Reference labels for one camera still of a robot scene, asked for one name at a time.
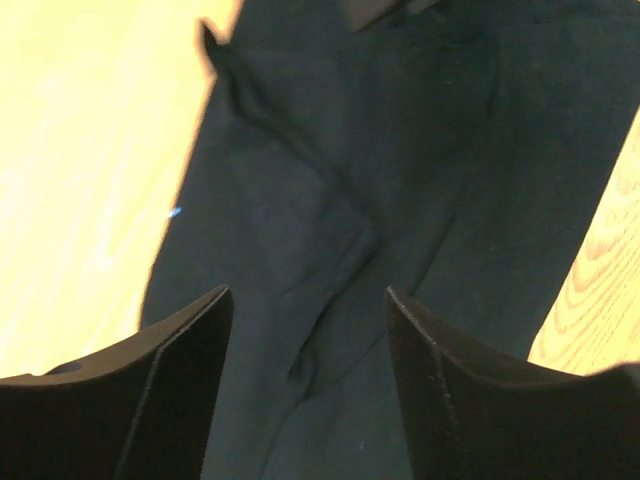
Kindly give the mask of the black t shirt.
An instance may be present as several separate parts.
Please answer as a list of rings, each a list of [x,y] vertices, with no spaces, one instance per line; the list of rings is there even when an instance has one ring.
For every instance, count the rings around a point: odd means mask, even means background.
[[[407,479],[394,286],[526,357],[639,104],[635,1],[442,1],[351,32],[248,1],[141,314],[235,300],[205,479]]]

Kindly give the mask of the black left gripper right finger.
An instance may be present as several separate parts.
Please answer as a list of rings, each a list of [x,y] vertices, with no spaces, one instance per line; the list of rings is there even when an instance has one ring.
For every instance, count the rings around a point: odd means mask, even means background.
[[[500,352],[386,292],[417,479],[635,479],[639,367],[572,375]]]

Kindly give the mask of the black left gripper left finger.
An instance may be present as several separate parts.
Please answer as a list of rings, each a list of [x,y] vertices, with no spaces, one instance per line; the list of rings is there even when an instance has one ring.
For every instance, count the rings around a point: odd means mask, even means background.
[[[2,478],[199,478],[232,318],[218,287],[94,354],[2,379]]]

